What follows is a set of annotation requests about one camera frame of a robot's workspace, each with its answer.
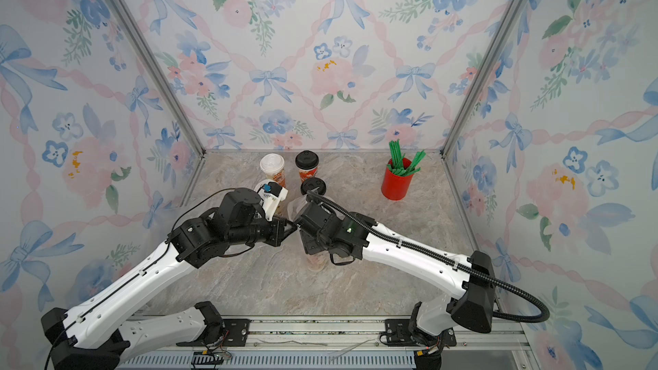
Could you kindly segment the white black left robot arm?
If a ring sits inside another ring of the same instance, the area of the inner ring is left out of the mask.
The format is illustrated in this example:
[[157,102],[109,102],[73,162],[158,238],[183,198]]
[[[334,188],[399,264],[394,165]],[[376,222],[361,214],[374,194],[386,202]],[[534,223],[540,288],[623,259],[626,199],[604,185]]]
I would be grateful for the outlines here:
[[174,315],[130,319],[154,296],[209,260],[230,258],[231,247],[278,247],[295,231],[292,222],[276,214],[288,195],[276,182],[257,189],[225,188],[222,193],[218,207],[193,219],[177,219],[164,242],[114,284],[73,308],[46,313],[41,324],[51,348],[45,367],[114,369],[173,344],[209,347],[223,342],[229,332],[210,301]]

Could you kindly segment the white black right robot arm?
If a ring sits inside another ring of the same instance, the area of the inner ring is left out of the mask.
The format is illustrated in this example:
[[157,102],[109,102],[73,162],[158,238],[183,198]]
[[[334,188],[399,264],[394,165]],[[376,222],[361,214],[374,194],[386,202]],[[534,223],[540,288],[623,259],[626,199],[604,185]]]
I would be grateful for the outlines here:
[[458,269],[458,264],[490,273],[491,260],[481,252],[470,256],[431,248],[392,231],[357,212],[343,213],[324,202],[289,206],[289,215],[300,229],[308,255],[327,252],[338,266],[355,260],[377,262],[432,284],[437,298],[417,303],[408,332],[414,343],[438,344],[456,325],[488,334],[493,327],[493,284]]

